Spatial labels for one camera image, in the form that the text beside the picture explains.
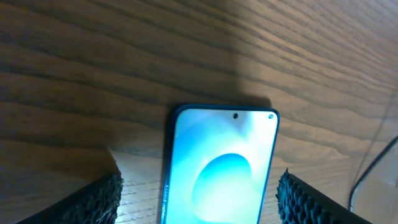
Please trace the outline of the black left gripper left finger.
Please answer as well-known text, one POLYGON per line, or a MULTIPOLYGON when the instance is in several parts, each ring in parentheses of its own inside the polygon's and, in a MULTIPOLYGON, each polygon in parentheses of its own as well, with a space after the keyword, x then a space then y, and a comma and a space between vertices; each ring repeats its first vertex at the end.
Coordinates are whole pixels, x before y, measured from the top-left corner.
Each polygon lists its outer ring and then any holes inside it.
POLYGON ((17 224, 114 224, 123 189, 120 174, 107 174, 17 224))

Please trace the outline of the blue screen Samsung smartphone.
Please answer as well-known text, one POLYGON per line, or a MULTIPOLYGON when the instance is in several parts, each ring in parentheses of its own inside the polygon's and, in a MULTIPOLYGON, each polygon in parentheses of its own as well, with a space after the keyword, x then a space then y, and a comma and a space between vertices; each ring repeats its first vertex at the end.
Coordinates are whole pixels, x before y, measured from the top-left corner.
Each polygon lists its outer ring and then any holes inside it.
POLYGON ((258 223, 279 123, 272 108, 175 107, 165 129, 158 222, 258 223))

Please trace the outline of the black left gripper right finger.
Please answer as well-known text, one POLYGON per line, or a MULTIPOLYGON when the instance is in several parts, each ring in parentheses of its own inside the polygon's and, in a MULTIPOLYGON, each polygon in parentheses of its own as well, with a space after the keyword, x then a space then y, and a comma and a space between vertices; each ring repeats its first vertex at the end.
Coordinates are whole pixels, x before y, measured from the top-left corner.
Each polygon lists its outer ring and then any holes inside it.
POLYGON ((282 224, 371 224, 287 170, 275 196, 282 224))

